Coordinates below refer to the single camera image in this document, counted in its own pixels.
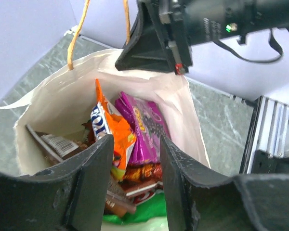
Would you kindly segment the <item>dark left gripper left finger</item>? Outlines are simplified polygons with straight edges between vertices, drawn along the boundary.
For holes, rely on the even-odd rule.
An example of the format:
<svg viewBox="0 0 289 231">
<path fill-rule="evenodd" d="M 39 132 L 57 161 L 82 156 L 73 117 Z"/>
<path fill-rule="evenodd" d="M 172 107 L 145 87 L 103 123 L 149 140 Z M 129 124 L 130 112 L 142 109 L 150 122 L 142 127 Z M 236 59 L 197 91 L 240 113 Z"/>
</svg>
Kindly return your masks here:
<svg viewBox="0 0 289 231">
<path fill-rule="evenodd" d="M 0 231 L 98 231 L 114 139 L 30 176 L 0 173 Z"/>
</svg>

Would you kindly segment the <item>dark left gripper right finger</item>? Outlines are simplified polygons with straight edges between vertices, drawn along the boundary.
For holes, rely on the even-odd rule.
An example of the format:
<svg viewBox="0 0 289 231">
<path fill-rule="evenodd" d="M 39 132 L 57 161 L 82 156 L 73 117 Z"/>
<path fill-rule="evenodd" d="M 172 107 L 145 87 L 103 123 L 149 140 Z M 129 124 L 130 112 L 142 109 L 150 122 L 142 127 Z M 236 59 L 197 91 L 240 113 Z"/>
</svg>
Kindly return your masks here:
<svg viewBox="0 0 289 231">
<path fill-rule="evenodd" d="M 289 174 L 227 177 L 161 138 L 171 231 L 289 231 Z"/>
</svg>

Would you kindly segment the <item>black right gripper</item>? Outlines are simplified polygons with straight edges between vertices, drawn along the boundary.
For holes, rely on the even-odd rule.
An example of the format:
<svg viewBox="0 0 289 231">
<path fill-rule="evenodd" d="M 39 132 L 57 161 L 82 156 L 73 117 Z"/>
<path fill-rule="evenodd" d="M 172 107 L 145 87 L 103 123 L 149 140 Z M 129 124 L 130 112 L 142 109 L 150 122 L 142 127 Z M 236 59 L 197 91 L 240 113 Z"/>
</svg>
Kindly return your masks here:
<svg viewBox="0 0 289 231">
<path fill-rule="evenodd" d="M 115 63 L 118 71 L 188 73 L 192 65 L 181 0 L 137 2 L 130 41 Z"/>
</svg>

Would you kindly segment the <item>green Chuba cassava chips bag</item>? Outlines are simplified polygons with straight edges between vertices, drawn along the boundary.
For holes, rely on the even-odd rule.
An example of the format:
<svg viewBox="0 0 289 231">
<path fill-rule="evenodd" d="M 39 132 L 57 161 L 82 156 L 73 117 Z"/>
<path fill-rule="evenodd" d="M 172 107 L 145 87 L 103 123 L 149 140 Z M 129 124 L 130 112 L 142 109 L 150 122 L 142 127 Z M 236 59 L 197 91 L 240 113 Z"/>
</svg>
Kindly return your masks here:
<svg viewBox="0 0 289 231">
<path fill-rule="evenodd" d="M 117 215 L 104 215 L 103 221 L 115 225 L 129 225 L 166 216 L 167 211 L 164 193 L 155 193 L 151 199 L 139 204 L 134 214 L 127 213 L 123 218 Z"/>
</svg>

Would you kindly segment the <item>brown snack bag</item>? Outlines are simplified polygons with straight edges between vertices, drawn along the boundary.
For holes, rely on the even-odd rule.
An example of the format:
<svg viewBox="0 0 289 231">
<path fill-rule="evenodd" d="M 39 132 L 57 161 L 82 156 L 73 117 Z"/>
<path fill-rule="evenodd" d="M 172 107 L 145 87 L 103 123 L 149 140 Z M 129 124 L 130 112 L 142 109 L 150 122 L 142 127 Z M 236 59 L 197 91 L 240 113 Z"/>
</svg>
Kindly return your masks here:
<svg viewBox="0 0 289 231">
<path fill-rule="evenodd" d="M 88 145 L 80 141 L 71 141 L 61 136 L 35 131 L 30 125 L 26 125 L 26 129 L 52 166 L 88 148 Z M 111 176 L 107 188 L 104 214 L 114 214 L 122 218 L 127 213 L 134 214 L 135 212 L 136 205 L 127 198 L 126 193 Z"/>
</svg>

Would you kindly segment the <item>red Doritos bag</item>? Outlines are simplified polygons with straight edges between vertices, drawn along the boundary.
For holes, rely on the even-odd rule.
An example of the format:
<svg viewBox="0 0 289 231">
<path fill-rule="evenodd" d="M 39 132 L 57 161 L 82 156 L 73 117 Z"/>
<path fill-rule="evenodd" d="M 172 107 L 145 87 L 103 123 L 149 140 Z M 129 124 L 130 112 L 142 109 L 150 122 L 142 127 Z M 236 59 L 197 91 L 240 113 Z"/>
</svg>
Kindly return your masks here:
<svg viewBox="0 0 289 231">
<path fill-rule="evenodd" d="M 111 176 L 126 193 L 134 205 L 139 205 L 148 200 L 155 193 L 155 188 L 162 186 L 160 164 L 147 164 L 141 167 L 127 165 L 122 181 Z"/>
</svg>

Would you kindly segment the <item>purple grape candy bag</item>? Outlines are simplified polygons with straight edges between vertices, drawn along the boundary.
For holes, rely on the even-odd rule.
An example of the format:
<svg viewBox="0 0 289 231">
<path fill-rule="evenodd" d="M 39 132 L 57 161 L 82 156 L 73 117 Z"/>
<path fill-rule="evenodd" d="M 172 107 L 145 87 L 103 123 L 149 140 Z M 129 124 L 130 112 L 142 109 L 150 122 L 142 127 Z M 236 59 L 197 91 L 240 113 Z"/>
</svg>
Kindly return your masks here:
<svg viewBox="0 0 289 231">
<path fill-rule="evenodd" d="M 160 137 L 170 137 L 167 123 L 158 105 L 125 92 L 115 100 L 115 108 L 127 120 L 136 135 L 129 164 L 142 165 L 160 161 Z"/>
</svg>

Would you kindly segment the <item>orange snack packet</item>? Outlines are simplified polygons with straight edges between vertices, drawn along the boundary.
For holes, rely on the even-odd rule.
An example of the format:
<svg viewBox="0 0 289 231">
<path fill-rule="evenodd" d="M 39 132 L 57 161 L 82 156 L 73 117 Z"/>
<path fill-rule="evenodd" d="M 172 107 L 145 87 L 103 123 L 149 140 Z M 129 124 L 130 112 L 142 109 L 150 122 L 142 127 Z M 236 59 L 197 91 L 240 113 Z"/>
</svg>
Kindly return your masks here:
<svg viewBox="0 0 289 231">
<path fill-rule="evenodd" d="M 95 80 L 97 105 L 91 111 L 92 129 L 97 140 L 111 134 L 114 150 L 111 173 L 119 181 L 123 180 L 127 164 L 136 143 L 136 135 L 127 120 L 104 96 L 98 79 Z"/>
</svg>

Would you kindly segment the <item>beige paper bag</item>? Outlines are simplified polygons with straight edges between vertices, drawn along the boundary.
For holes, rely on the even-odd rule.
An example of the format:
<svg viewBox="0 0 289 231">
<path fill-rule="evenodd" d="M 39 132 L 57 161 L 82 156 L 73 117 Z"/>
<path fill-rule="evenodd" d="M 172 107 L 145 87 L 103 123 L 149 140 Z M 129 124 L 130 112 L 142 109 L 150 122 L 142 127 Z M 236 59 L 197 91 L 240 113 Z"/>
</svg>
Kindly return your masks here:
<svg viewBox="0 0 289 231">
<path fill-rule="evenodd" d="M 26 124 L 46 133 L 75 138 L 95 103 L 97 78 L 104 82 L 104 91 L 110 99 L 125 91 L 157 102 L 173 142 L 192 158 L 206 166 L 210 164 L 184 76 L 141 70 L 120 72 L 114 66 L 121 54 L 119 49 L 98 51 L 73 61 L 74 47 L 75 43 L 71 42 L 66 66 L 11 104 L 11 108 L 26 107 L 14 127 L 17 160 L 23 176 L 33 176 L 50 168 Z"/>
</svg>

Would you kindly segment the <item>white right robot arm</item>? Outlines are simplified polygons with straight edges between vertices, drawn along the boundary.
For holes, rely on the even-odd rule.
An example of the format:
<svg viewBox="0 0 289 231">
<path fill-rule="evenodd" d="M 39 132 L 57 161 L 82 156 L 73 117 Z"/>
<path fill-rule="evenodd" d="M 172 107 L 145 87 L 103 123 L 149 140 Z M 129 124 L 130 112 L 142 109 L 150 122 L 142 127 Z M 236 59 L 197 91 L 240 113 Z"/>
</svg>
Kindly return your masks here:
<svg viewBox="0 0 289 231">
<path fill-rule="evenodd" d="M 116 61 L 122 70 L 184 74 L 190 47 L 285 28 L 289 0 L 140 0 L 136 22 Z M 228 177 L 162 139 L 161 165 L 171 231 L 289 231 L 289 108 L 257 100 L 240 173 Z"/>
</svg>

